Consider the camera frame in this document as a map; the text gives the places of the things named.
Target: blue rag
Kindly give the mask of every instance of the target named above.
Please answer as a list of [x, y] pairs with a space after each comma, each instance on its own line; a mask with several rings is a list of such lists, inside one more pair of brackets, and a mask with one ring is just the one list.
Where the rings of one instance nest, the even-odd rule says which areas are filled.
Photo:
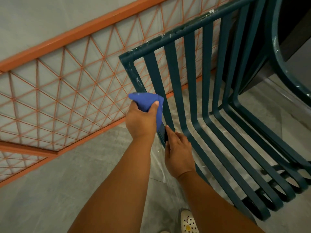
[[163, 102], [164, 98], [159, 96], [158, 94], [152, 94], [148, 92], [144, 93], [130, 93], [128, 97], [135, 101], [138, 109], [143, 112], [148, 112], [151, 105], [155, 102], [159, 102], [159, 107], [156, 114], [156, 130], [160, 129], [160, 125], [162, 123], [162, 110], [163, 110]]

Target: orange metal frame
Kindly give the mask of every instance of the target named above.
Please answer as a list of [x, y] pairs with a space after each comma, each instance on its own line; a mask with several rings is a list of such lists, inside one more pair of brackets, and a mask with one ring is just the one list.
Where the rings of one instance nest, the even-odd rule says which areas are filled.
[[[103, 15], [95, 20], [87, 22], [79, 27], [76, 27], [64, 34], [61, 34], [55, 38], [52, 38], [48, 41], [45, 41], [37, 46], [34, 46], [28, 50], [25, 50], [19, 54], [16, 54], [6, 60], [0, 62], [0, 74], [13, 70], [14, 68], [21, 66], [27, 62], [30, 62], [34, 59], [37, 59], [37, 63], [39, 61], [39, 57], [48, 54], [56, 49], [59, 49], [69, 43], [72, 43], [78, 39], [81, 39], [85, 36], [89, 36], [90, 34], [97, 32], [105, 27], [113, 25], [123, 19], [126, 19], [130, 16], [138, 14], [150, 7], [153, 7], [157, 4], [160, 4], [166, 0], [138, 0], [133, 2], [125, 7], [121, 7], [115, 11], [112, 11], [106, 15]], [[185, 84], [182, 88], [185, 89], [188, 87], [188, 84]], [[173, 96], [173, 93], [167, 94], [167, 98]], [[25, 175], [26, 173], [46, 164], [47, 162], [53, 160], [54, 158], [64, 154], [65, 152], [76, 148], [77, 146], [89, 141], [90, 139], [98, 136], [101, 133], [106, 132], [107, 130], [119, 125], [125, 120], [125, 118], [121, 118], [118, 121], [88, 135], [87, 137], [82, 138], [81, 140], [69, 145], [68, 147], [60, 150], [60, 151], [50, 151], [47, 149], [35, 148], [25, 145], [18, 145], [12, 144], [9, 142], [0, 142], [0, 150], [4, 152], [11, 152], [11, 153], [19, 153], [19, 154], [29, 154], [29, 155], [36, 155], [36, 156], [43, 156], [45, 159], [33, 164], [32, 166], [22, 170], [21, 172], [14, 174], [12, 177], [9, 177], [6, 180], [0, 182], [0, 187], [16, 180], [17, 178]]]

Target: metal chair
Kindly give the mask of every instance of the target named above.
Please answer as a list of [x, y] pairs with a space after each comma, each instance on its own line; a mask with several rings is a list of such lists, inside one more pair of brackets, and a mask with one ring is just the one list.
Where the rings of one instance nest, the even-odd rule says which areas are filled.
[[[252, 113], [250, 113], [245, 107], [243, 107], [238, 100], [239, 88], [245, 73], [248, 56], [253, 45], [253, 40], [255, 38], [259, 20], [261, 18], [266, 1], [269, 2], [267, 15], [273, 15], [273, 18], [276, 18], [276, 20], [272, 20], [273, 24], [271, 25], [270, 23], [270, 27], [275, 28], [275, 23], [277, 23], [276, 13], [279, 10], [279, 5], [282, 0], [234, 0], [219, 7], [214, 11], [214, 13], [207, 13], [199, 16], [196, 19], [193, 19], [188, 23], [185, 23], [167, 32], [166, 34], [158, 36], [153, 40], [144, 43], [141, 46], [119, 56], [137, 92], [146, 92], [146, 89], [134, 66], [134, 61], [141, 57], [144, 58], [155, 92], [165, 98], [163, 104], [163, 115], [165, 118], [165, 122], [170, 126], [170, 128], [174, 130], [172, 116], [169, 110], [168, 102], [166, 100], [165, 90], [162, 84], [160, 71], [154, 53], [155, 50], [159, 49], [160, 47], [164, 47], [182, 132], [192, 143], [192, 147], [194, 148], [194, 150], [200, 156], [201, 160], [205, 163], [206, 167], [209, 169], [217, 182], [223, 188], [223, 190], [230, 198], [232, 203], [235, 205], [235, 207], [253, 221], [255, 220], [252, 214], [261, 220], [266, 220], [270, 217], [269, 209], [272, 211], [279, 210], [283, 207], [283, 202], [289, 202], [290, 200], [295, 198], [296, 193], [301, 193], [308, 188], [310, 180], [302, 177], [297, 172], [299, 168], [303, 168], [309, 174], [311, 174], [311, 165], [309, 164], [309, 162], [307, 162], [288, 144], [286, 144], [261, 121], [259, 121], [259, 119], [257, 119]], [[252, 14], [250, 28], [247, 33], [247, 39], [243, 52], [240, 52], [242, 53], [241, 63], [239, 66], [237, 66], [237, 57], [241, 46], [241, 40], [248, 15], [249, 6], [253, 3], [255, 4], [255, 8]], [[218, 106], [229, 30], [232, 26], [233, 12], [237, 10], [238, 19], [234, 33], [228, 75], [224, 89], [222, 104]], [[262, 175], [260, 175], [260, 173], [257, 172], [250, 165], [250, 163], [227, 139], [227, 137], [224, 136], [224, 134], [217, 128], [217, 126], [212, 122], [209, 117], [208, 102], [211, 78], [213, 22], [220, 18], [221, 25], [218, 45], [217, 68], [213, 90], [212, 114], [216, 117], [220, 124], [236, 139], [236, 141], [263, 168], [264, 171], [262, 173], [271, 176], [272, 180], [270, 180], [269, 182], [266, 182], [263, 179]], [[253, 190], [249, 186], [249, 184], [243, 179], [239, 172], [229, 162], [226, 156], [220, 151], [220, 149], [216, 146], [216, 144], [212, 141], [208, 134], [202, 129], [198, 122], [196, 107], [196, 62], [194, 31], [199, 28], [203, 28], [202, 117], [210, 130], [212, 130], [212, 132], [218, 137], [218, 139], [225, 145], [225, 147], [231, 152], [236, 160], [243, 166], [243, 168], [260, 186], [260, 188], [257, 190]], [[243, 200], [241, 200], [237, 196], [237, 194], [234, 192], [234, 190], [231, 188], [231, 186], [228, 184], [228, 182], [221, 175], [219, 170], [216, 168], [216, 166], [209, 159], [207, 154], [189, 132], [189, 129], [187, 127], [176, 47], [174, 42], [181, 37], [184, 38], [191, 122], [200, 137], [204, 140], [204, 142], [208, 145], [208, 147], [212, 150], [215, 156], [219, 159], [219, 161], [223, 164], [223, 166], [227, 169], [227, 171], [231, 174], [234, 180], [247, 195], [247, 197]], [[238, 70], [238, 78], [235, 87], [233, 88], [233, 92], [230, 93], [232, 79], [236, 67]], [[273, 168], [271, 165], [269, 165], [268, 162], [220, 114], [220, 110], [224, 110], [224, 112], [227, 113], [233, 119], [233, 121], [235, 121], [258, 145], [260, 145], [263, 150], [265, 150], [271, 156], [271, 158], [273, 158], [278, 163], [278, 167]], [[237, 112], [245, 121], [247, 121], [248, 124], [244, 122], [233, 110], [235, 110], [235, 112]], [[164, 125], [161, 126], [161, 129], [158, 132], [158, 136], [163, 146], [165, 146]], [[203, 175], [198, 166], [196, 166], [196, 170], [198, 174], [208, 183], [208, 180]], [[279, 174], [277, 170], [284, 170], [284, 172]], [[294, 186], [286, 181], [286, 178], [289, 176], [297, 182], [298, 186]], [[283, 192], [277, 190], [277, 185], [282, 189]]]

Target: shoe with holes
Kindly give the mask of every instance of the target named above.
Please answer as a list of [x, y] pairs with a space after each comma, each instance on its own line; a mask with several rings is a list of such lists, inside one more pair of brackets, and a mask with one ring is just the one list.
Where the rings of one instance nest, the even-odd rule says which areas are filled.
[[182, 233], [199, 233], [192, 213], [189, 210], [183, 210], [180, 215]]

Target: fingers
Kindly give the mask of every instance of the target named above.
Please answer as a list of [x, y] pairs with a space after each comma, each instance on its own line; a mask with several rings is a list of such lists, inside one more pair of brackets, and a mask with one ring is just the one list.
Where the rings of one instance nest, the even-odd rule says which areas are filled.
[[167, 141], [165, 143], [165, 160], [169, 159], [169, 154], [171, 152], [170, 146], [169, 146], [169, 142]]
[[179, 139], [176, 136], [176, 134], [172, 131], [172, 129], [170, 129], [170, 127], [168, 125], [165, 126], [165, 130], [166, 130], [167, 136], [169, 138], [169, 144], [171, 145], [171, 147], [173, 147], [173, 145], [177, 144], [177, 141]]
[[132, 110], [138, 110], [138, 106], [137, 106], [137, 104], [136, 104], [135, 101], [132, 101], [132, 102], [130, 103], [130, 107], [128, 108], [128, 113], [129, 113], [130, 111], [132, 111]]
[[180, 141], [185, 144], [185, 145], [188, 145], [188, 139], [187, 137], [184, 135], [184, 134], [181, 134], [179, 132], [175, 132], [176, 136], [180, 139]]
[[154, 116], [156, 116], [158, 107], [159, 107], [159, 102], [158, 102], [158, 101], [155, 101], [155, 102], [151, 105], [151, 107], [150, 107], [148, 113], [149, 113], [149, 114], [152, 114], [152, 115], [154, 115]]

